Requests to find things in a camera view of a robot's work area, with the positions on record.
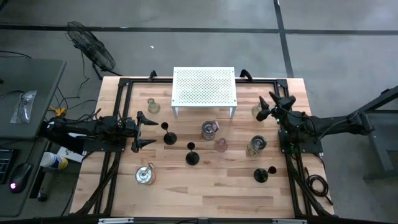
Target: gray floor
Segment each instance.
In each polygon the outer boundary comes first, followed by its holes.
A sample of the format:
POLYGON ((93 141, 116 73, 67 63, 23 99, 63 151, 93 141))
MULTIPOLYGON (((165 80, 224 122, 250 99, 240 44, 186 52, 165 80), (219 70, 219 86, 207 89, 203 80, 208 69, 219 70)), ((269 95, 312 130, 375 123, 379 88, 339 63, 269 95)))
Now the gray floor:
MULTIPOLYGON (((395 0, 280 0, 287 29, 398 29, 395 0)), ((0 12, 0 22, 121 27, 277 28, 272 0, 13 0, 0 12)), ((95 32, 113 55, 115 71, 123 75, 171 75, 173 67, 235 67, 255 77, 286 77, 278 34, 204 34, 95 32)), ((288 35, 295 77, 305 80, 312 113, 348 114, 398 84, 398 36, 288 35)), ((68 62, 60 83, 74 96, 81 81, 80 52, 64 32, 2 30, 0 49, 33 58, 68 62)), ((81 99, 97 99, 101 82, 86 59, 81 99)), ((88 103, 68 113, 77 118, 91 112, 88 103)), ((337 215, 346 218, 398 222, 398 181, 365 184, 364 174, 379 169, 366 137, 339 134, 322 141, 326 173, 337 215)), ((44 183, 50 199, 29 200, 20 218, 60 215, 79 166, 54 174, 44 183)))

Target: butcher block tabletop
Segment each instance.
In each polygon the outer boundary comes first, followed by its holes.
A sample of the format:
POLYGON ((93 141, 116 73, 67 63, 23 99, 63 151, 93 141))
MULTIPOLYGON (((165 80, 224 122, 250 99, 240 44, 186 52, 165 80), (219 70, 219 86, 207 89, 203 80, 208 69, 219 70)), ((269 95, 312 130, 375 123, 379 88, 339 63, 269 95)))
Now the butcher block tabletop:
MULTIPOLYGON (((112 115, 120 77, 104 77, 96 109, 100 116, 112 115)), ((311 114, 304 81, 288 78, 290 95, 297 99, 293 110, 311 114)), ((124 88, 120 112, 126 97, 124 88)), ((129 116, 143 111, 148 119, 158 126, 141 126, 141 139, 156 139, 157 142, 143 147, 138 153, 130 150, 132 139, 127 140, 122 153, 118 180, 114 193, 111 215, 113 217, 222 217, 222 218, 292 218, 292 197, 287 177, 286 161, 280 152, 276 120, 269 116, 258 122, 251 108, 258 104, 259 96, 274 106, 268 92, 271 84, 236 84, 238 107, 233 119, 228 108, 180 108, 174 118, 171 108, 171 83, 135 83, 132 88, 129 116), (148 112, 148 98, 160 104, 157 114, 148 112), (205 121, 217 120, 220 130, 212 141, 201 137, 201 125, 205 121), (177 135, 173 145, 164 143, 166 133, 160 124, 168 122, 169 131, 177 135), (246 154, 247 144, 255 135, 263 136, 267 146, 252 157, 246 154), (215 140, 225 138, 228 149, 214 150, 215 140), (200 161, 195 166, 185 162, 189 152, 187 144, 194 142, 200 161), (138 184, 136 170, 153 163, 156 180, 152 185, 138 184), (258 183, 253 177, 257 168, 277 169, 268 181, 258 183)), ((75 212, 89 199, 98 186, 103 163, 103 152, 94 152, 81 166, 70 212, 75 212)), ((310 174, 326 178, 319 158, 303 154, 303 164, 310 174)), ((303 197, 299 187, 298 199, 304 212, 303 197)), ((108 188, 104 191, 104 209, 108 188)), ((333 207, 324 199, 317 200, 333 213, 333 207)))

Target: fan cage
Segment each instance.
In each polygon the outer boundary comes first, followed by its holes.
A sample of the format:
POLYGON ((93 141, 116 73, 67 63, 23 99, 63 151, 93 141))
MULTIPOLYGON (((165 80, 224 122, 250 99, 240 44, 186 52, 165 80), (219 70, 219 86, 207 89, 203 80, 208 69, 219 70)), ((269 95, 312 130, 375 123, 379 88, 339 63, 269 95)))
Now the fan cage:
POLYGON ((116 63, 106 50, 104 43, 79 22, 68 22, 67 34, 75 47, 83 52, 95 65, 102 70, 111 71, 116 63))

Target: glass jar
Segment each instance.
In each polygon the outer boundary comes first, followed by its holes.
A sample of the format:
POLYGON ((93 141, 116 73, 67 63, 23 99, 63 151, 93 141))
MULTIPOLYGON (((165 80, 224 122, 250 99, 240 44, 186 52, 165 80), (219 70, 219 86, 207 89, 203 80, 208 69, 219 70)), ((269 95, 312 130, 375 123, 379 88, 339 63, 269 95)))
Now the glass jar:
POLYGON ((267 146, 267 141, 262 136, 254 136, 248 143, 248 154, 256 156, 267 146))
POLYGON ((153 98, 148 99, 148 111, 153 114, 156 114, 160 111, 160 105, 156 103, 153 98))
POLYGON ((226 140, 221 138, 219 140, 216 140, 216 142, 214 143, 214 149, 217 152, 225 152, 228 148, 228 145, 226 143, 226 140))
POLYGON ((204 140, 213 140, 216 137, 216 131, 218 129, 217 121, 205 121, 201 126, 201 136, 204 140))
POLYGON ((261 104, 259 103, 258 105, 254 105, 251 108, 251 114, 256 118, 257 114, 261 111, 261 104))

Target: table leg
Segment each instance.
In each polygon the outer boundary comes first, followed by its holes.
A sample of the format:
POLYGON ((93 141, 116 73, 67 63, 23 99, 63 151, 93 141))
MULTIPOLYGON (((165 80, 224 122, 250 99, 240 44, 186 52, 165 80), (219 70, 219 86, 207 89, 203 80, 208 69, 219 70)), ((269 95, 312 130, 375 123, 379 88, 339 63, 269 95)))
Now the table leg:
POLYGON ((229 118, 230 118, 230 119, 233 118, 233 116, 234 116, 234 114, 235 114, 235 110, 236 110, 236 107, 235 107, 235 106, 229 108, 229 118))
POLYGON ((178 107, 172 106, 173 113, 174 113, 174 118, 178 118, 178 107))

